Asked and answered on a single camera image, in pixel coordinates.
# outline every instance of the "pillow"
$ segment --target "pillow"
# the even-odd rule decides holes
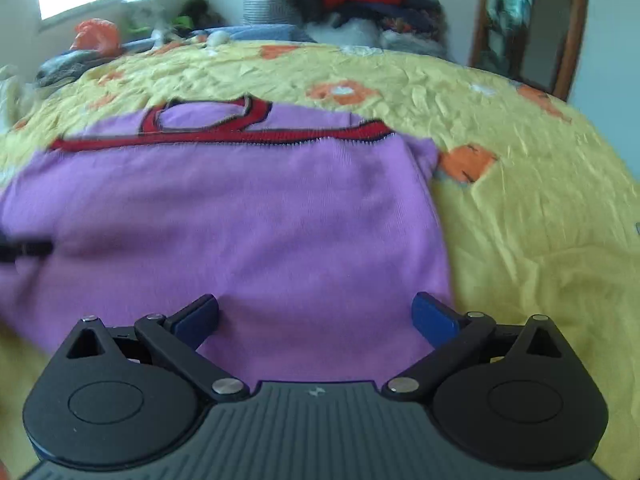
[[[244,0],[243,25],[298,25],[301,22],[294,0]]]

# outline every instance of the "bed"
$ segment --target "bed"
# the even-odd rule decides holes
[[[576,110],[479,70],[375,48],[232,42],[125,56],[85,73],[0,137],[6,184],[35,150],[98,120],[172,98],[253,94],[381,118],[451,150],[476,143],[497,162],[476,182],[440,176],[431,192],[449,251],[455,307],[521,324],[547,314],[603,392],[609,426],[595,456],[640,476],[640,187]],[[20,410],[46,356],[0,332],[0,458],[35,459]]]

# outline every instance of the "pile of clothes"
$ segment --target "pile of clothes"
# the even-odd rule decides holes
[[[346,44],[447,58],[446,20],[438,0],[245,0],[244,23],[319,23],[306,31],[322,43],[340,43],[344,32]],[[350,40],[354,29],[358,39]]]

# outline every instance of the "metal screw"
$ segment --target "metal screw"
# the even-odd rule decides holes
[[[242,391],[244,383],[238,379],[228,377],[226,379],[218,379],[211,387],[219,395],[233,395]]]
[[[395,394],[410,394],[420,388],[420,383],[411,377],[396,377],[387,386]]]

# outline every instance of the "green object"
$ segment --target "green object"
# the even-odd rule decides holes
[[[127,31],[127,41],[143,40],[151,37],[153,27],[136,27],[135,23],[129,16],[125,18],[125,26]]]
[[[174,19],[173,24],[178,27],[188,28],[189,30],[193,30],[195,28],[193,20],[189,16],[178,16]]]

